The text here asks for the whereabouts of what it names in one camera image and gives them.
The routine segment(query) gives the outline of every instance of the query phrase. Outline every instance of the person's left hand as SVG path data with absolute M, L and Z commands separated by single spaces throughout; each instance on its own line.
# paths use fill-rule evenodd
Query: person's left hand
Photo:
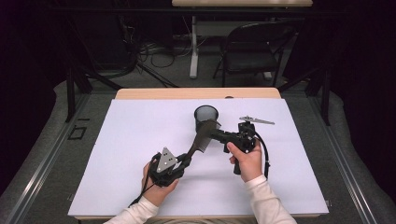
M 149 171 L 149 163 L 146 164 L 145 168 L 143 169 L 143 179 L 142 179 L 142 188 L 145 185 L 147 173 Z M 170 192 L 172 192 L 176 185 L 178 183 L 178 179 L 176 179 L 172 184 L 170 184 L 168 187 L 159 187 L 158 185 L 152 186 L 150 189 L 148 189 L 143 196 L 149 200 L 151 203 L 153 203 L 155 206 L 159 207 L 161 203 L 163 203 L 163 200 L 165 200 L 166 196 Z M 152 185 L 152 180 L 149 177 L 148 178 L 148 183 L 146 185 L 146 188 L 149 188 Z

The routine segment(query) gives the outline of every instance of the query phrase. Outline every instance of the gray carpet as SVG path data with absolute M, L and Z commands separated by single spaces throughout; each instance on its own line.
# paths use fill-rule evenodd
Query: gray carpet
M 198 78 L 190 79 L 190 54 L 177 57 L 172 65 L 166 68 L 155 68 L 150 58 L 145 61 L 161 75 L 167 77 L 180 87 L 220 87 L 220 77 L 213 79 L 212 74 L 219 61 L 216 47 L 207 40 L 200 47 L 200 62 Z M 168 56 L 155 55 L 153 61 L 166 65 L 172 60 Z M 114 79 L 115 82 L 128 88 L 161 88 L 163 85 L 149 76 L 135 69 L 132 74 Z M 277 81 L 282 84 L 283 78 Z M 263 80 L 262 76 L 248 75 L 245 77 L 235 76 L 227 78 L 228 87 L 233 86 L 267 86 L 270 81 Z M 31 203 L 27 204 L 22 211 L 24 213 L 18 220 L 20 223 L 77 223 L 75 219 L 67 216 L 73 195 L 78 187 L 84 172 L 92 146 L 100 131 L 111 99 L 115 92 L 106 85 L 92 80 L 94 92 L 87 97 L 80 113 L 70 124 L 72 127 L 86 127 L 86 132 L 81 140 L 64 140 L 59 146 L 59 154 L 54 158 L 43 185 L 38 186 L 36 196 Z M 317 218 L 297 218 L 298 223 L 363 223 L 354 201 L 351 198 L 350 189 L 345 179 L 340 174 L 339 167 L 334 161 L 332 145 L 320 125 L 321 120 L 317 117 L 317 109 L 312 106 L 316 99 L 306 98 L 302 92 L 304 83 L 297 85 L 282 94 L 287 100 L 290 112 L 293 115 L 299 134 L 302 138 L 307 156 L 312 164 L 315 175 L 325 200 L 330 200 L 330 214 Z M 24 189 L 34 177 L 37 168 L 40 167 L 46 155 L 53 148 L 59 133 L 64 127 L 66 118 L 65 84 L 62 83 L 56 89 L 58 100 L 52 112 L 51 118 L 43 133 L 40 135 L 32 152 L 26 159 L 14 180 L 0 199 L 1 216 L 0 222 L 6 223 L 9 215 L 15 215 L 15 205 L 20 204 Z M 356 176 L 361 189 L 370 205 L 377 223 L 394 223 L 396 208 L 389 197 L 376 185 L 370 173 L 360 161 L 350 143 L 347 123 L 343 113 L 342 101 L 332 94 L 330 106 L 330 120 L 332 131 L 342 150 L 346 155 L 348 164 Z M 102 221 L 83 221 L 83 223 L 102 223 Z

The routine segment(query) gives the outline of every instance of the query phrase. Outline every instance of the white paper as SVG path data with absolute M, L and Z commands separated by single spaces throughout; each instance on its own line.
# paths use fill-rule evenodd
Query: white paper
M 327 214 L 312 167 L 283 99 L 113 100 L 92 150 L 69 216 L 115 216 L 140 193 L 143 167 L 164 147 L 186 153 L 196 135 L 194 110 L 212 105 L 226 132 L 238 132 L 240 117 L 273 121 L 255 123 L 267 145 L 269 183 L 293 215 Z M 212 140 L 195 152 L 177 188 L 158 216 L 224 217 L 253 215 L 231 154 Z

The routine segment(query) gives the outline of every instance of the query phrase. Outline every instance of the person's right hand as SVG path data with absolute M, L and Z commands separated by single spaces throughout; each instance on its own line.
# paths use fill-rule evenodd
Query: person's right hand
M 230 158 L 231 164 L 235 164 L 235 159 L 239 161 L 241 177 L 245 182 L 262 175 L 262 147 L 258 139 L 255 147 L 248 154 L 231 142 L 227 143 L 227 148 L 233 154 Z

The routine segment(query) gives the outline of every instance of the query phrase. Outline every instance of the desk leg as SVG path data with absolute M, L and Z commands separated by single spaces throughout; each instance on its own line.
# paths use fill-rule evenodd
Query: desk leg
M 190 78 L 197 78 L 198 48 L 197 48 L 197 28 L 196 28 L 195 16 L 192 16 L 191 38 L 192 38 L 192 55 L 191 55 Z

